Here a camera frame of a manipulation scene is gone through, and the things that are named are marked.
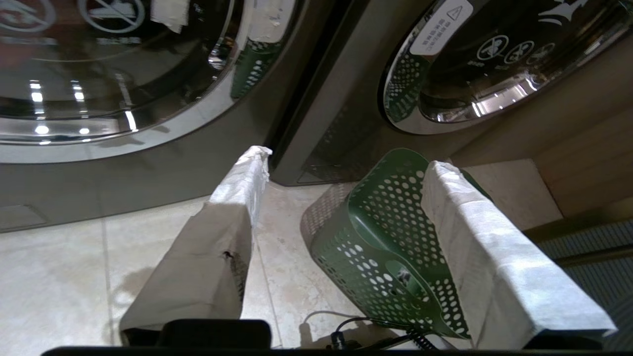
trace washer door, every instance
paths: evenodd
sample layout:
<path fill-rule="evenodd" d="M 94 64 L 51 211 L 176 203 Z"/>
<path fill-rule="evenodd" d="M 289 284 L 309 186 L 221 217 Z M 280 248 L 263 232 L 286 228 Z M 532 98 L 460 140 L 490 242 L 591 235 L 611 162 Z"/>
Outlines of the washer door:
<path fill-rule="evenodd" d="M 72 162 L 208 124 L 267 73 L 294 0 L 0 2 L 0 163 Z"/>
<path fill-rule="evenodd" d="M 617 0 L 436 1 L 385 71 L 384 113 L 414 134 L 480 123 L 602 52 L 629 29 L 631 9 Z"/>

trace white fabric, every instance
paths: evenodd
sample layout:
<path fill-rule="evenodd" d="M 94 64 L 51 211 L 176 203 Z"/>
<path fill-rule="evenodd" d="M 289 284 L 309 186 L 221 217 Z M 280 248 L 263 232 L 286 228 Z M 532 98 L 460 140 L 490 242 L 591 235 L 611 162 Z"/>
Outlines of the white fabric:
<path fill-rule="evenodd" d="M 476 348 L 521 349 L 542 331 L 599 339 L 616 330 L 454 166 L 429 165 L 421 205 L 435 224 Z"/>
<path fill-rule="evenodd" d="M 152 0 L 151 19 L 179 34 L 189 24 L 189 0 Z"/>
<path fill-rule="evenodd" d="M 175 319 L 239 319 L 270 149 L 252 146 L 191 217 L 121 319 L 161 330 Z"/>

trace power cord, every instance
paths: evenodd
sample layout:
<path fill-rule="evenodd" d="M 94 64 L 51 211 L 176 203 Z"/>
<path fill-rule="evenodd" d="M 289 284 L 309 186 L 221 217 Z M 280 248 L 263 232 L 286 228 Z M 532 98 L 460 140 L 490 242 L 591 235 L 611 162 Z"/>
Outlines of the power cord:
<path fill-rule="evenodd" d="M 384 348 L 390 345 L 393 345 L 396 342 L 401 342 L 404 341 L 406 339 L 412 340 L 416 346 L 421 349 L 421 350 L 437 350 L 437 347 L 435 347 L 435 345 L 433 345 L 427 338 L 424 337 L 424 332 L 422 331 L 422 329 L 420 329 L 419 326 L 413 325 L 413 324 L 402 324 L 402 323 L 398 323 L 398 322 L 392 322 L 392 321 L 388 321 L 388 320 L 383 320 L 383 319 L 377 319 L 377 318 L 372 318 L 372 317 L 354 317 L 351 319 L 348 319 L 344 322 L 342 322 L 337 328 L 336 331 L 334 331 L 330 337 L 332 339 L 332 348 L 334 350 L 345 350 L 346 349 L 346 342 L 345 342 L 345 337 L 343 336 L 343 332 L 341 331 L 341 328 L 343 326 L 345 326 L 345 324 L 348 324 L 350 322 L 354 322 L 354 321 L 371 321 L 371 322 L 375 322 L 375 323 L 379 323 L 379 324 L 383 324 L 383 325 L 387 325 L 387 326 L 391 326 L 391 327 L 400 327 L 402 329 L 406 330 L 406 336 L 401 336 L 398 338 L 395 338 L 393 340 L 391 340 L 392 342 L 384 342 L 384 341 L 380 341 L 377 344 L 374 345 L 370 345 L 366 348 Z"/>

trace plastic basket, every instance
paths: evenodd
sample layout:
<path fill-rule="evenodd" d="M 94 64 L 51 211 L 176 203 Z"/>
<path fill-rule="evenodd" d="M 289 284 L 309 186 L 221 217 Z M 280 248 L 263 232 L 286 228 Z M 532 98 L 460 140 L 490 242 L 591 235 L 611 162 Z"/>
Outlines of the plastic basket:
<path fill-rule="evenodd" d="M 408 149 L 386 154 L 325 223 L 310 252 L 365 315 L 466 339 L 451 273 L 420 206 L 428 165 Z"/>

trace front-loading washing machine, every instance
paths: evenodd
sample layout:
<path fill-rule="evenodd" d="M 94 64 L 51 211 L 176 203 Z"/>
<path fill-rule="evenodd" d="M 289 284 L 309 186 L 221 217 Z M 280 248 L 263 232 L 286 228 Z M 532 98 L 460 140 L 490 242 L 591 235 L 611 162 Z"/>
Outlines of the front-loading washing machine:
<path fill-rule="evenodd" d="M 630 101 L 632 10 L 617 0 L 356 1 L 278 137 L 272 179 L 354 181 L 394 148 L 443 160 L 504 121 L 546 127 Z"/>
<path fill-rule="evenodd" d="M 210 194 L 267 144 L 333 1 L 0 1 L 0 231 Z"/>

